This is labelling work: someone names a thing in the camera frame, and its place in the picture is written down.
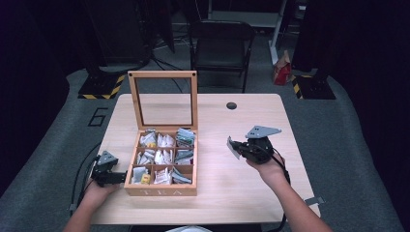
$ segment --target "forearm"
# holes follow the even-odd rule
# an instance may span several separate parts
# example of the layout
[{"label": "forearm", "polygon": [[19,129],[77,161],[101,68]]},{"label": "forearm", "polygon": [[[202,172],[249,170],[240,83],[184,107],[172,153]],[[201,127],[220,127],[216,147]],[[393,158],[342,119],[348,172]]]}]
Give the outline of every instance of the forearm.
[{"label": "forearm", "polygon": [[277,195],[292,231],[332,231],[290,185],[268,186]]},{"label": "forearm", "polygon": [[64,228],[64,232],[90,231],[91,217],[93,214],[93,209],[80,205]]}]

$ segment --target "person's arm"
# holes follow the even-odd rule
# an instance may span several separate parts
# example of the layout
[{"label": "person's arm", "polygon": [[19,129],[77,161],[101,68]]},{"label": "person's arm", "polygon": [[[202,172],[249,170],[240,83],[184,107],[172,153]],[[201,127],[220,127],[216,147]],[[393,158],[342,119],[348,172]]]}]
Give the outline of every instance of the person's arm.
[{"label": "person's arm", "polygon": [[91,182],[85,191],[84,198],[80,205],[64,228],[64,232],[89,231],[93,214],[105,201],[106,197],[118,188],[119,185],[111,185],[102,188],[99,187],[97,183]]},{"label": "person's arm", "polygon": [[332,231],[287,183],[283,170],[273,159],[263,164],[247,159],[247,163],[259,172],[262,180],[278,197],[292,231]]}]

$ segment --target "wooden box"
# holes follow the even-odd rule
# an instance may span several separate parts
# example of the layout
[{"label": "wooden box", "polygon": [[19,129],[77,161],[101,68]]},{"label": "wooden box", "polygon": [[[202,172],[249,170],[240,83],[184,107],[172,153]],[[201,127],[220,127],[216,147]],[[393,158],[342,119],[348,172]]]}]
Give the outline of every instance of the wooden box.
[{"label": "wooden box", "polygon": [[[132,151],[124,189],[132,196],[193,196],[196,195],[196,169],[198,151],[198,116],[197,116],[197,79],[195,71],[132,71],[129,72],[132,101],[135,110],[138,134]],[[190,130],[195,134],[193,147],[180,147],[177,144],[163,148],[146,147],[141,144],[141,136],[154,131],[158,139],[169,135],[176,141],[178,129]],[[171,163],[138,163],[138,157],[145,152],[172,151]],[[181,150],[193,151],[193,157],[187,163],[175,162]],[[133,171],[136,167],[145,167],[149,172],[149,183],[136,184]],[[171,183],[155,184],[156,172],[167,168],[176,168],[182,176],[191,180],[190,184]]]}]

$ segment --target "open box lid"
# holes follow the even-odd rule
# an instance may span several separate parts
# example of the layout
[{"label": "open box lid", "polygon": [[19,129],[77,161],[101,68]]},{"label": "open box lid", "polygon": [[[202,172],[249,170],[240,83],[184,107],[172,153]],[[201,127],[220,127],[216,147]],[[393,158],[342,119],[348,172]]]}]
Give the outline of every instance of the open box lid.
[{"label": "open box lid", "polygon": [[138,129],[198,129],[196,71],[129,71]]}]

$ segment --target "gray carpet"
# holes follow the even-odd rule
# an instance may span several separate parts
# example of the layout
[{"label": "gray carpet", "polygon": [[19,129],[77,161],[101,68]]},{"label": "gray carpet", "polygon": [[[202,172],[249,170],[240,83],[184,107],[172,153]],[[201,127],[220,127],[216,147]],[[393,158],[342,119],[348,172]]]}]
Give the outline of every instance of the gray carpet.
[{"label": "gray carpet", "polygon": [[[304,160],[322,218],[335,231],[403,231],[383,183],[372,165],[360,124],[343,88],[329,78],[335,101],[298,100],[291,83],[276,86],[268,50],[270,37],[258,35],[250,59],[247,93],[277,93],[282,97],[290,124]],[[283,43],[292,53],[292,43]],[[189,51],[184,43],[176,53],[155,50],[158,58],[188,69]],[[121,70],[127,66],[112,66]],[[154,63],[143,70],[159,70]],[[86,71],[70,74],[67,102],[43,141],[0,200],[0,231],[60,231],[69,219],[69,206],[76,169],[98,142],[102,141],[118,98],[79,100],[77,91]],[[129,93],[124,81],[119,94]],[[238,89],[200,88],[199,93],[240,93]],[[106,117],[101,127],[88,127],[98,107]],[[263,224],[264,231],[277,224]],[[127,225],[93,225],[93,231],[128,231]],[[290,231],[286,226],[283,231]]]}]

